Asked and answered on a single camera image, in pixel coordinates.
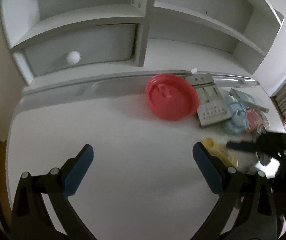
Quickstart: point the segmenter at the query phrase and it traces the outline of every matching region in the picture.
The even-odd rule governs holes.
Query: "drawer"
[[[26,47],[23,53],[35,76],[83,64],[127,60],[133,51],[135,27],[135,24],[93,26]],[[67,61],[72,51],[79,52],[81,57],[74,64]]]

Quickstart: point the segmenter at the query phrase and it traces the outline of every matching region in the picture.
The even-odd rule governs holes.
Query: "white tabletop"
[[[270,109],[271,130],[284,132],[263,89],[240,88],[249,89]],[[191,153],[208,136],[219,143],[249,139],[229,135],[220,124],[201,129],[195,116],[162,121],[149,111],[143,94],[24,111],[13,120],[9,138],[10,197],[14,201],[24,171],[46,174],[90,144],[94,161],[69,201],[97,239],[190,239],[218,199]],[[231,154],[240,168],[256,161],[254,155]],[[48,198],[45,202],[63,232]]]

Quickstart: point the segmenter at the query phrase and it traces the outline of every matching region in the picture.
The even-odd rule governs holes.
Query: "drawer knob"
[[[75,65],[81,60],[81,54],[78,51],[71,51],[67,55],[66,60],[69,64]]]

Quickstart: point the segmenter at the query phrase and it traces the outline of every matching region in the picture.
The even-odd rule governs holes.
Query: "silver screw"
[[[23,172],[22,179],[26,179],[28,177],[29,173],[27,171]]]
[[[59,173],[59,169],[58,168],[53,168],[53,169],[51,169],[51,171],[50,171],[50,173],[52,174],[52,175],[56,175],[57,173]]]
[[[237,170],[233,167],[228,167],[228,173],[235,173]]]
[[[258,171],[260,177],[265,177],[265,173],[263,171]]]

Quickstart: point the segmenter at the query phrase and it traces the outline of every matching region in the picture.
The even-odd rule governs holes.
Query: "red lid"
[[[195,114],[199,98],[184,78],[172,74],[153,76],[145,86],[148,107],[164,120],[177,121]]]

